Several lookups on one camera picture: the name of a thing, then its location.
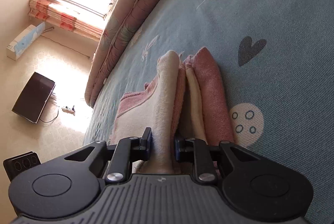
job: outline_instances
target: cable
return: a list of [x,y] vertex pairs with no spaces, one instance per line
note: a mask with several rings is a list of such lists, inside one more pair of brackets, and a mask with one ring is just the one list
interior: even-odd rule
[[51,97],[50,97],[50,98],[49,98],[49,101],[57,104],[57,99],[54,99],[54,98],[51,98]]
[[65,45],[63,45],[63,44],[60,44],[59,42],[54,41],[54,40],[52,40],[51,38],[48,38],[48,37],[46,37],[46,36],[44,36],[44,35],[41,35],[41,37],[47,38],[47,39],[49,39],[49,40],[51,40],[51,41],[53,41],[53,42],[55,42],[55,43],[57,43],[57,44],[59,44],[59,45],[61,45],[61,46],[63,46],[63,47],[66,47],[66,48],[69,48],[69,49],[71,49],[71,50],[74,50],[74,51],[76,51],[76,52],[78,52],[78,53],[80,53],[80,54],[86,56],[88,59],[91,58],[90,56],[88,56],[88,55],[86,55],[86,54],[83,54],[83,53],[81,53],[80,51],[77,51],[77,50],[72,49],[72,48],[70,48],[70,47],[68,47],[68,46],[65,46]]
[[56,102],[51,101],[51,103],[53,103],[53,104],[56,105],[57,107],[60,107]]
[[58,115],[59,115],[59,108],[58,108],[57,116],[54,119],[52,119],[51,121],[43,121],[41,119],[39,119],[39,120],[42,121],[42,122],[44,122],[44,123],[50,123],[50,122],[54,121],[58,117]]

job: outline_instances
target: heart pattern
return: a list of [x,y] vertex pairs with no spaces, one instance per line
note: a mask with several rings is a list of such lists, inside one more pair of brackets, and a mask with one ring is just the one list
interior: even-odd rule
[[238,51],[238,64],[239,66],[243,66],[252,60],[256,55],[259,54],[261,50],[265,47],[267,41],[265,39],[260,39],[255,42],[252,46],[252,38],[250,36],[246,36],[239,45]]

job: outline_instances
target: power strip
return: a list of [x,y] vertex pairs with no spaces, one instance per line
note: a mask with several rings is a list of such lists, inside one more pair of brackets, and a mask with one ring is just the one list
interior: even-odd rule
[[61,109],[65,113],[69,113],[69,114],[73,114],[73,115],[76,114],[76,111],[74,110],[74,106],[73,106],[72,109],[68,108],[67,106],[66,107],[61,107]]

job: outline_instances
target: pink towel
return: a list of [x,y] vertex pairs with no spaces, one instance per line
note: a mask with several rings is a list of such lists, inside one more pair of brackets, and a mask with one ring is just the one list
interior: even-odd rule
[[195,76],[194,70],[192,68],[192,58],[193,56],[188,56],[185,61],[186,68],[186,78],[187,84],[189,88],[189,102],[183,104],[183,108],[185,112],[190,111],[190,121],[191,121],[191,136],[197,139],[202,139],[207,143],[205,130],[204,130],[204,122],[203,122],[203,110],[202,110],[202,97],[201,91],[199,89],[198,81]]
[[122,97],[110,136],[112,144],[126,137],[141,137],[151,127],[153,147],[150,160],[136,172],[169,174],[179,172],[173,161],[173,139],[179,121],[185,90],[185,68],[175,51],[159,58],[157,76],[145,91]]
[[195,72],[202,96],[205,135],[209,145],[219,141],[233,142],[233,132],[219,68],[206,47],[193,57]]

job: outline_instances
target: blue bed sheet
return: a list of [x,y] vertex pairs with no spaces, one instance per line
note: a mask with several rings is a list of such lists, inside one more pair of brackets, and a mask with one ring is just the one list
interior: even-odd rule
[[108,140],[125,92],[141,91],[157,59],[206,46],[217,61],[242,145],[304,174],[307,219],[334,218],[333,0],[160,0],[108,77],[84,143]]

